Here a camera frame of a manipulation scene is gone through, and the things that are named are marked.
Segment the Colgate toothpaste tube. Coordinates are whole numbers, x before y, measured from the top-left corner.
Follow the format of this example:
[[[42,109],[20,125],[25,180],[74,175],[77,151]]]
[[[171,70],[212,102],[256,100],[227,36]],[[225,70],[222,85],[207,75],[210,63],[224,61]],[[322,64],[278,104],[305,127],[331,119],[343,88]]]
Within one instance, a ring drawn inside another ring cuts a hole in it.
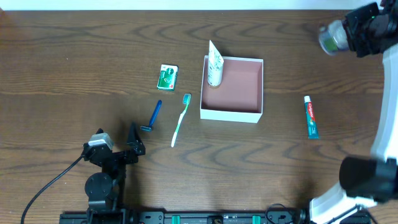
[[[315,121],[315,115],[313,111],[311,98],[308,95],[306,95],[304,96],[303,100],[304,100],[305,114],[307,119],[308,138],[319,139],[319,133],[317,128],[317,123]]]

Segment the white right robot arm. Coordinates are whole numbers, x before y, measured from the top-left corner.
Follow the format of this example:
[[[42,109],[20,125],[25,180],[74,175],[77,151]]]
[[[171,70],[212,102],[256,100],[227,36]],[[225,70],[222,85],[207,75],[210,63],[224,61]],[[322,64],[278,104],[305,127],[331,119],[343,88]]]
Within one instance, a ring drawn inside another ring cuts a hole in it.
[[[370,156],[346,157],[338,183],[312,199],[296,222],[372,223],[369,208],[397,199],[397,1],[357,8],[322,27],[318,40],[329,55],[347,50],[359,58],[382,54],[384,91]]]

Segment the white lotion tube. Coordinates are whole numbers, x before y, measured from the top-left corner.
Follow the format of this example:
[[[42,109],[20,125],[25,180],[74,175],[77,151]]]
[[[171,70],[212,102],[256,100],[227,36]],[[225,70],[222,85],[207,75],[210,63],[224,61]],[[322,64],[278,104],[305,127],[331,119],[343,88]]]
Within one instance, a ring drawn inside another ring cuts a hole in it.
[[[222,82],[224,59],[213,42],[209,41],[208,50],[208,84],[213,88]]]

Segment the clear hand sanitizer pump bottle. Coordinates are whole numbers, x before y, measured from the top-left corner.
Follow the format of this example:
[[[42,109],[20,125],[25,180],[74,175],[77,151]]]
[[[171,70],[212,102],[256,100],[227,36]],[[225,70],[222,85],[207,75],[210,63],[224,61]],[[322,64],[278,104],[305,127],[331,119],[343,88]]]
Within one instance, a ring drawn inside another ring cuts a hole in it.
[[[328,55],[336,55],[338,52],[349,50],[348,38],[341,20],[321,26],[318,41]]]

